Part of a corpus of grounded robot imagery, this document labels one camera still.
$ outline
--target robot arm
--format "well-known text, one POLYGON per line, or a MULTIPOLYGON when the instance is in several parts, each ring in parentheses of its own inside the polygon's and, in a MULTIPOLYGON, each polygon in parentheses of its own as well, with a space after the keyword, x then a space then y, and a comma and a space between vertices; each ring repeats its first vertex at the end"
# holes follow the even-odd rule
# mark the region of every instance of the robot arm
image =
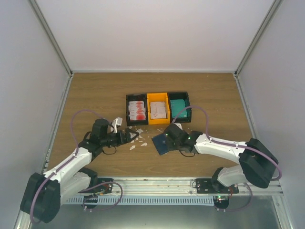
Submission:
POLYGON ((112 124, 106 119, 97 119, 92 126, 92 131, 87 132, 79 143, 78 149, 75 149, 56 167, 44 174, 34 173, 30 177, 20 209, 30 214, 34 196, 41 184, 49 178, 38 194, 33 213, 35 218, 48 223, 69 198, 89 186, 97 185, 97 174, 83 167, 103 152, 104 147, 117 147, 131 142, 139 136, 139 133, 129 128, 126 128, 125 132, 118 130, 117 128, 121 124, 121 118, 116 118, 112 124))
POLYGON ((192 131, 188 134, 182 130, 180 125, 170 124, 163 134, 152 138, 152 141, 160 155, 172 150, 180 150, 186 153, 211 154, 238 164, 231 168, 221 167, 215 171, 211 179, 215 192, 222 192, 232 184, 245 182, 250 182, 260 188, 269 186, 275 172, 275 166, 266 158, 251 150, 244 149, 243 146, 249 146, 263 152, 278 164, 277 159, 270 151, 254 138, 251 138, 249 142, 233 142, 217 138, 213 138, 211 141, 202 132, 192 131))

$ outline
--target wooden tabletop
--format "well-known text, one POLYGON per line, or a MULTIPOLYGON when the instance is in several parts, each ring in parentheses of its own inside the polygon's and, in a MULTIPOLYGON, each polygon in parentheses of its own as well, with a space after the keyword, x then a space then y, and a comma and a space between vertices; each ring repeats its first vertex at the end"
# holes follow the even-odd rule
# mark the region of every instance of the wooden tabletop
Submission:
MULTIPOLYGON (((61 117, 51 153, 49 169, 60 163, 75 149, 70 133, 70 121, 75 112, 88 108, 107 120, 123 118, 126 127, 126 94, 187 91, 191 105, 203 107, 210 119, 209 134, 234 141, 248 141, 251 137, 243 105, 235 80, 230 73, 77 73, 75 74, 61 117)), ((77 115, 74 132, 81 141, 91 131, 97 116, 89 112, 77 115)), ((205 117, 193 109, 192 122, 182 124, 186 131, 204 132, 205 117)), ((201 177, 211 176, 219 167, 231 167, 231 161, 210 155, 183 157, 178 151, 160 156, 151 138, 161 133, 165 125, 134 126, 142 129, 134 143, 117 148, 114 155, 100 154, 86 167, 99 176, 201 177)), ((106 153, 114 152, 106 148, 106 153)))

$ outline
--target purple cable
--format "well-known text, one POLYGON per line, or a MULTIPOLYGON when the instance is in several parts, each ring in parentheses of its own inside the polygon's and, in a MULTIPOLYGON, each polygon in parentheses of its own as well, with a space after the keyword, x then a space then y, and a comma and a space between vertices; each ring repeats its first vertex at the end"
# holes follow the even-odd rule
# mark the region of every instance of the purple cable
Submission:
POLYGON ((250 192, 250 199, 249 199, 249 202, 248 202, 245 206, 243 206, 243 207, 241 207, 241 208, 229 209, 229 210, 222 209, 222 208, 217 208, 215 205, 214 205, 214 207, 215 207, 217 210, 219 210, 219 209, 222 210, 223 212, 225 212, 225 211, 228 211, 228 212, 235 212, 235 211, 245 210, 246 208, 250 207, 250 205, 252 204, 253 192, 252 192, 250 186, 249 186, 247 183, 244 183, 244 185, 247 187, 247 189, 248 189, 249 192, 250 192))
MULTIPOLYGON (((103 118, 101 115, 99 115, 98 113, 96 113, 95 111, 93 110, 90 110, 90 109, 82 109, 82 110, 79 110, 78 112, 76 112, 72 119, 71 119, 71 122, 70 122, 70 130, 71 130, 71 133, 72 133, 72 137, 74 139, 74 142, 75 142, 75 145, 76 145, 76 151, 75 151, 75 156, 78 154, 78 151, 79 151, 79 147, 78 147, 78 142, 77 142, 77 139, 76 139, 76 136, 75 136, 75 133, 74 133, 74 130, 73 130, 73 120, 75 118, 75 116, 77 114, 79 114, 80 112, 83 112, 83 111, 87 111, 87 112, 91 112, 91 113, 94 113, 95 115, 97 115, 99 118, 103 118)), ((41 192, 43 186, 56 174, 58 173, 62 168, 64 168, 67 164, 69 164, 74 158, 75 156, 72 156, 69 160, 67 160, 64 164, 62 164, 60 167, 57 168, 57 170, 53 173, 51 173, 43 182, 42 184, 39 186, 39 188, 37 189, 35 195, 34 195, 34 198, 33 198, 33 201, 32 201, 32 204, 30 206, 30 221, 32 224, 38 224, 40 223, 40 221, 36 222, 34 220, 34 207, 35 207, 35 204, 36 204, 36 201, 37 201, 37 198, 38 198, 38 195, 39 193, 41 192)))
POLYGON ((240 147, 240 148, 243 148, 243 149, 248 149, 248 150, 251 150, 261 156, 263 156, 264 158, 266 158, 268 161, 270 161, 278 170, 278 177, 276 178, 273 178, 271 180, 279 180, 281 177, 282 177, 282 170, 281 168, 278 166, 278 164, 272 160, 272 158, 268 157, 266 154, 264 154, 263 152, 257 150, 257 149, 254 149, 252 147, 249 147, 249 146, 241 146, 241 145, 234 145, 234 144, 230 144, 230 143, 226 143, 226 142, 220 142, 220 141, 217 141, 217 140, 213 140, 209 134, 208 134, 208 126, 209 126, 209 117, 208 117, 208 114, 207 112, 200 106, 187 106, 185 108, 183 108, 178 114, 177 116, 173 119, 172 123, 174 123, 176 121, 176 119, 179 117, 179 115, 186 109, 190 109, 190 108, 198 108, 200 110, 202 110, 205 114, 205 134, 207 136, 207 138, 211 141, 211 142, 214 142, 214 143, 217 143, 217 144, 220 144, 220 145, 224 145, 224 146, 231 146, 231 147, 240 147))
MULTIPOLYGON (((120 203, 120 201, 122 200, 122 197, 123 197, 123 188, 122 188, 122 186, 121 186, 119 183, 114 182, 114 181, 103 182, 103 183, 100 183, 100 184, 98 184, 98 185, 96 185, 96 186, 93 186, 93 187, 84 189, 84 190, 82 190, 82 191, 80 191, 80 192, 89 191, 89 190, 94 189, 94 188, 96 188, 96 187, 98 187, 98 186, 107 185, 107 184, 115 184, 115 185, 119 186, 119 188, 120 188, 120 190, 121 190, 120 198, 119 198, 118 201, 116 201, 113 205, 111 205, 111 206, 109 206, 109 207, 107 207, 107 208, 95 209, 95 210, 90 209, 90 212, 92 212, 92 211, 105 211, 105 210, 109 210, 109 209, 111 209, 111 208, 117 206, 117 205, 120 203)), ((84 202, 83 202, 83 204, 82 204, 82 207, 84 208, 84 210, 86 210, 86 208, 85 208, 85 200, 84 200, 84 202)))

